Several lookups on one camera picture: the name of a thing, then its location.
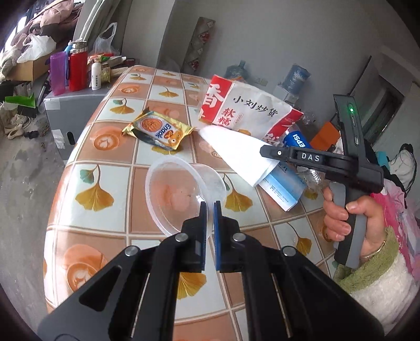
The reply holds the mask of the blue white medicine box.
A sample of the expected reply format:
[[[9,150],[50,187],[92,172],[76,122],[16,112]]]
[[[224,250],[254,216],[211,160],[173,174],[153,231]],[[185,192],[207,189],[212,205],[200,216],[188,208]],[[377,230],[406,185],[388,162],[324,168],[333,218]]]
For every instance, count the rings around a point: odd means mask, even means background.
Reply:
[[[286,212],[296,206],[307,188],[305,181],[285,162],[279,162],[258,185]]]

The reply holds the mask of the yellow Enaak snack packet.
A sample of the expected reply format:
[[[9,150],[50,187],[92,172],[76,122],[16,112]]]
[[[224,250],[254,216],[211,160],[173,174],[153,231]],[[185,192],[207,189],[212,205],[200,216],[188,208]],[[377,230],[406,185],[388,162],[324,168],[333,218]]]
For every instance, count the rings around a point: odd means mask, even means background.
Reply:
[[[122,135],[134,137],[166,151],[175,151],[193,130],[192,126],[147,107],[122,130]]]

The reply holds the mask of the tall patterned roll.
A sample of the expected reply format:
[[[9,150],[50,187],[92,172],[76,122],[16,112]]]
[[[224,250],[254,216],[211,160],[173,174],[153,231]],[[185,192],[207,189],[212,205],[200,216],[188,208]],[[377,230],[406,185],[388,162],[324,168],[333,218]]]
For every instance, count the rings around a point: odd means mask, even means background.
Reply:
[[[200,66],[205,46],[212,36],[215,23],[216,21],[213,19],[199,17],[192,33],[191,40],[189,41],[187,52],[182,63],[181,73],[196,74]]]

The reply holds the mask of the white paper cup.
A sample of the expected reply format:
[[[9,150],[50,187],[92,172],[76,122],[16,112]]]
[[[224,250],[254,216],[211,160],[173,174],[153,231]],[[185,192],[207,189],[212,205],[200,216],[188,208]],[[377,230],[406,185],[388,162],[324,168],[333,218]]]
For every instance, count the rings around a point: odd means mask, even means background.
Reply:
[[[260,154],[261,147],[269,144],[238,131],[208,125],[199,130],[199,135],[252,187],[258,185],[279,163]]]

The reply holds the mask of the pink floral blanket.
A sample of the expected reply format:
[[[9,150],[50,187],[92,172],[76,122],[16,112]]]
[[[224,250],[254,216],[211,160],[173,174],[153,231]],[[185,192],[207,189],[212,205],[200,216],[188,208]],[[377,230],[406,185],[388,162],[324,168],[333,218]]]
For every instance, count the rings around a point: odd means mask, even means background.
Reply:
[[[407,269],[419,282],[419,225],[406,205],[403,191],[394,182],[385,179],[382,191],[371,196],[383,207],[386,225],[394,229]]]

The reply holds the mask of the large blue water jug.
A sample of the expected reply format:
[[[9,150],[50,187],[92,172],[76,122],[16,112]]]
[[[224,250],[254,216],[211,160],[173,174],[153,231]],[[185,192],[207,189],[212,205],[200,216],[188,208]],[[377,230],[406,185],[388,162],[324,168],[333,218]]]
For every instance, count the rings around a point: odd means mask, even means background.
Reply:
[[[248,71],[245,69],[245,60],[241,60],[238,65],[231,65],[226,68],[224,78],[247,83]]]

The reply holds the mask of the grey side cabinet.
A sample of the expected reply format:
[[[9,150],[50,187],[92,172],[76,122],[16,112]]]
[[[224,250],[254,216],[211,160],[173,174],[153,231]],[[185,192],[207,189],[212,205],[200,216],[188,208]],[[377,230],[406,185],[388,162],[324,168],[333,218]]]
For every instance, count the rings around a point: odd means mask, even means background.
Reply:
[[[44,98],[48,123],[64,162],[69,159],[88,120],[110,88],[108,85],[99,90],[86,88],[78,92],[66,91],[58,96],[51,92]]]

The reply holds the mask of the white water dispenser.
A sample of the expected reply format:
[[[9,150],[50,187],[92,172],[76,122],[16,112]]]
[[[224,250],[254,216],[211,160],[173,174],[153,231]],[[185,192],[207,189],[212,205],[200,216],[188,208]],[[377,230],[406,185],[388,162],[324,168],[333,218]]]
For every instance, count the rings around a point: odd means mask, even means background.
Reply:
[[[299,98],[298,95],[291,94],[280,84],[277,84],[275,89],[273,90],[273,96],[288,103],[290,106],[294,106]]]

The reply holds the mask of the clear plastic bowl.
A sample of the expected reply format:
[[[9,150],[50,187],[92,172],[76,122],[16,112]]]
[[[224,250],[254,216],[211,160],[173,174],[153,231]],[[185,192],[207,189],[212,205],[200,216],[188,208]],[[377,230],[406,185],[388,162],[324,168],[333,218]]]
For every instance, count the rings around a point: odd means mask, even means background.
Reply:
[[[166,236],[181,232],[185,220],[199,215],[200,203],[207,205],[207,230],[214,229],[214,203],[226,202],[227,189],[211,167],[190,164],[175,156],[155,161],[145,178],[145,199],[149,213]]]

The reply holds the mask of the white small bottle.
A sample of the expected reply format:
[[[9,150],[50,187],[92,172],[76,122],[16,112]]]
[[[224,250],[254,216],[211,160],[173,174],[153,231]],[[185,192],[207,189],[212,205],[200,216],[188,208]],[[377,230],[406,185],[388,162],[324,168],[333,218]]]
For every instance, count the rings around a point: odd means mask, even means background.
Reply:
[[[93,91],[99,90],[101,88],[101,74],[102,67],[100,62],[94,62],[91,66],[91,89]]]

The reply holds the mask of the red white snack bag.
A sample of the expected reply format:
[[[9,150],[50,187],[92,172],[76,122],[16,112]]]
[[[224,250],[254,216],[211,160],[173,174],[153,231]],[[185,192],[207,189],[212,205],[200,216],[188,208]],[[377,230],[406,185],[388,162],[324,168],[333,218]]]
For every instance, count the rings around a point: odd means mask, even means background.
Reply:
[[[211,78],[199,119],[277,146],[303,113],[252,85],[218,75]]]

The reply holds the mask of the white plastic bag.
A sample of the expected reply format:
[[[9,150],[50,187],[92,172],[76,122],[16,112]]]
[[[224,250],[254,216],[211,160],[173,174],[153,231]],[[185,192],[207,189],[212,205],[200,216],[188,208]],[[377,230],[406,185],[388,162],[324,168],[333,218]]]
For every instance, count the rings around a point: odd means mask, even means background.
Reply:
[[[93,44],[93,55],[114,55],[117,50],[112,47],[112,41],[117,33],[117,22],[110,23],[108,27],[98,35]]]

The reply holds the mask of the red thermos bottle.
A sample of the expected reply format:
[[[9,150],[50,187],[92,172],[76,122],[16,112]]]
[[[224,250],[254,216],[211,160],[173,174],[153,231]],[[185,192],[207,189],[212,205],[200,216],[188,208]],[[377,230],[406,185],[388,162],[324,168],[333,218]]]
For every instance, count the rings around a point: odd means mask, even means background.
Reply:
[[[71,92],[87,87],[88,43],[72,42],[68,60],[68,86]]]

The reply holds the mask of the purple plastic container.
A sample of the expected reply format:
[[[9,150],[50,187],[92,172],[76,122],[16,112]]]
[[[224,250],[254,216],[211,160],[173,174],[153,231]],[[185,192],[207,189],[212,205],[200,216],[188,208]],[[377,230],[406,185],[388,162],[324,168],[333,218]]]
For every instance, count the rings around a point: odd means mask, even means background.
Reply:
[[[50,57],[50,84],[54,96],[65,92],[65,66],[67,55],[64,51],[57,52]]]

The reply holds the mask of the cardboard box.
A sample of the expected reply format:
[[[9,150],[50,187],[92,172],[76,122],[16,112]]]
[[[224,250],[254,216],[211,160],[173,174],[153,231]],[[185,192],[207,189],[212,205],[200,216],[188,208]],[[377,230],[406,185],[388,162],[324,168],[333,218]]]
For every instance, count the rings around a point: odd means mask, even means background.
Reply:
[[[49,70],[50,56],[46,55],[34,61],[27,61],[16,64],[9,74],[6,76],[7,80],[32,82],[38,79],[42,74]]]

